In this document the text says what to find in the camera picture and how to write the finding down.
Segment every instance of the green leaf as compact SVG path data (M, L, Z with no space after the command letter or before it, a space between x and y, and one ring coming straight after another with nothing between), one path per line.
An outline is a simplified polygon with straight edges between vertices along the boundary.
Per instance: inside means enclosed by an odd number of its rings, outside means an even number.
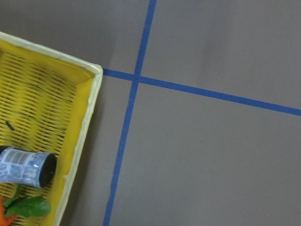
M21 188L21 184L18 184L14 196L13 196L11 199L6 200L6 201L2 204L6 209L7 209L7 208L8 208L8 207L16 200L16 197L17 197L18 194L19 194L20 188Z
M50 210L50 204L44 200L42 196L37 196L34 198L23 197L15 200L11 206L7 208L4 216L10 217L16 213L26 218L31 216L42 217L50 212Z

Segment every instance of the barcode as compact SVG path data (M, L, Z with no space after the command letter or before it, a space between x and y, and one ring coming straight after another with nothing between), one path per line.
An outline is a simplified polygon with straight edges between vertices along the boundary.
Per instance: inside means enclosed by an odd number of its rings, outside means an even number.
M13 164L20 164L25 165L26 160L31 155L31 153L26 153L19 150L10 150L5 158L5 162L13 163Z

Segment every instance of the yellow basket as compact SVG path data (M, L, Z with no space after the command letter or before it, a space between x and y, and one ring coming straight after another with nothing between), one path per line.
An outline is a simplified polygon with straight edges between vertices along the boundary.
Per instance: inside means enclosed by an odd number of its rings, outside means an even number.
M57 156L49 186L22 186L20 192L43 195L51 212L42 218L17 217L12 225L60 224L102 77L98 65L0 32L0 145ZM12 197L15 188L0 183L0 196Z

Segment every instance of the gray surface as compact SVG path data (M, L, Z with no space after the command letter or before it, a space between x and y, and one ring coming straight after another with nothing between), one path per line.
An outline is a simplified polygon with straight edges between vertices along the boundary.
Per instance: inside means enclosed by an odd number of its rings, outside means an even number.
M111 226L301 225L298 116L141 85Z
M147 6L140 0L1 1L0 31L134 73Z
M0 1L0 31L133 73L148 1ZM142 76L301 108L300 1L157 2ZM105 77L61 225L102 225L131 83ZM110 226L300 226L300 117L139 85Z
M300 108L300 11L300 1L158 1L143 76Z
M128 81L104 78L63 226L103 221L129 90Z

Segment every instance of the blue line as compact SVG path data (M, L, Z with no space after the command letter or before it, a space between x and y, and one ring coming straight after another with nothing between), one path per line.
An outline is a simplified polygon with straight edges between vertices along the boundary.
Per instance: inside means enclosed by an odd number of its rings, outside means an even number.
M248 99L244 97L237 97L234 95L230 94L225 94L225 93L220 93L220 92L215 92L207 89L200 89L196 87L191 87L191 86L185 86L177 83L172 83L168 81L162 81L162 80L157 80L157 79L152 79L152 78L147 78L147 77L140 77L139 82L148 84L148 85L153 85L153 86L159 86L167 89L174 89L186 93L192 93L196 95L201 95L205 97L212 97L220 100L226 100L226 101L231 101L239 104L244 104L244 105L250 105L254 107L260 107L268 110L273 110L277 112L283 112L283 113L288 113L288 114L294 114L301 116L301 110L297 108L292 108L292 107L286 107L282 105L276 105L276 104L271 104L259 100L253 100L253 99Z
M110 220L111 220L112 209L113 209L113 205L114 205L115 194L116 194L116 190L117 190L122 159L123 159L124 150L125 150L125 146L126 146L126 142L127 142L127 135L128 135L129 127L131 124L132 115L133 115L135 99L137 96L138 85L139 85L139 78L141 76L141 70L142 70L145 52L146 52L146 48L147 48L147 43L148 43L150 31L151 31L151 23L153 20L155 6L156 6L156 0L150 0L149 7L147 10L147 16L145 19L143 34L142 34L142 38L141 38L141 43L140 43L140 47L139 47L139 52L138 52L138 57L137 57L137 62L136 62L136 67L135 67L135 73L134 73L134 75L131 75L133 82L132 82L132 86L131 86L127 111L126 111L126 115L124 118L122 132L121 132L121 136L120 136L119 147L118 147L117 157L116 157L116 161L115 161L113 177L112 177L112 181L111 181L111 193L110 193L109 201L107 203L107 207L105 210L103 226L109 226ZM124 74L117 73L115 71L110 71L110 70L106 70L106 72L108 74L110 74L111 76L112 75L114 75L114 76L123 76L124 75Z
M106 76L113 77L113 78L125 79L125 80L129 80L129 81L132 81L133 77L134 77L133 74L114 71L114 70L110 70L110 69L106 69L106 68L103 68L103 74Z

